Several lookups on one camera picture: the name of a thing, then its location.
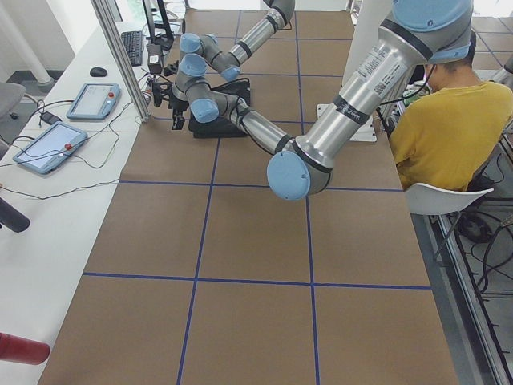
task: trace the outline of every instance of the white table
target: white table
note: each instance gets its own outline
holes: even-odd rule
[[[119,30],[136,30],[133,24],[119,24]],[[105,78],[92,78],[92,67],[104,67]],[[144,75],[134,67],[137,79]],[[131,102],[130,96],[108,49],[103,33],[97,29],[77,54],[63,76],[46,97],[46,104],[74,99],[87,82],[118,83],[121,96],[115,110],[102,122],[72,122],[89,136],[105,127]],[[67,122],[70,104],[60,104],[47,111]],[[38,126],[38,116],[25,126],[22,135],[37,136],[48,126]],[[139,117],[133,105],[112,124],[120,139],[114,153],[101,169],[93,169],[80,159],[72,158],[48,176],[40,176],[19,165],[0,168],[4,187],[40,197],[63,193],[81,186],[108,182],[119,178],[139,130]],[[100,165],[111,149],[116,136],[109,129],[88,140],[76,155]],[[19,151],[11,148],[0,164],[12,163]],[[79,282],[91,248],[95,242],[116,184],[73,192],[46,201],[23,197],[0,189],[0,197],[30,218],[30,227],[22,233],[0,229],[0,332],[43,341],[53,346],[68,306]],[[0,383],[10,385],[36,384],[45,363],[31,366],[0,361]]]

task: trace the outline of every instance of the black hair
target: black hair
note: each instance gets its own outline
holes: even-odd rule
[[[472,68],[472,63],[474,62],[476,43],[477,43],[477,36],[476,36],[475,32],[471,30],[471,44],[468,47],[467,56],[465,56],[463,59],[456,60],[455,62],[443,63],[442,66],[449,72],[454,72],[459,67]]]

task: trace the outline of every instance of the tablet screen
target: tablet screen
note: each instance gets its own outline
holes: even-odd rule
[[[75,115],[99,115],[112,85],[88,85],[73,109]]]
[[[65,144],[70,143],[79,135],[80,132],[57,124],[46,135],[40,137],[26,148],[18,158],[22,162],[42,168],[54,155],[59,154],[64,149]]]

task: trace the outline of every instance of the label sticker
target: label sticker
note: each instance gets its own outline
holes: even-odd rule
[[[374,47],[357,70],[366,87],[380,98],[392,89],[408,69],[392,54]]]

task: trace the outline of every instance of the gray chair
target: gray chair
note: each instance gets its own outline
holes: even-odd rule
[[[26,89],[24,86],[15,83],[0,82],[0,119],[9,114],[14,107],[23,99]],[[17,116],[10,114],[10,117],[16,119]],[[0,159],[3,158],[9,144],[0,138]]]

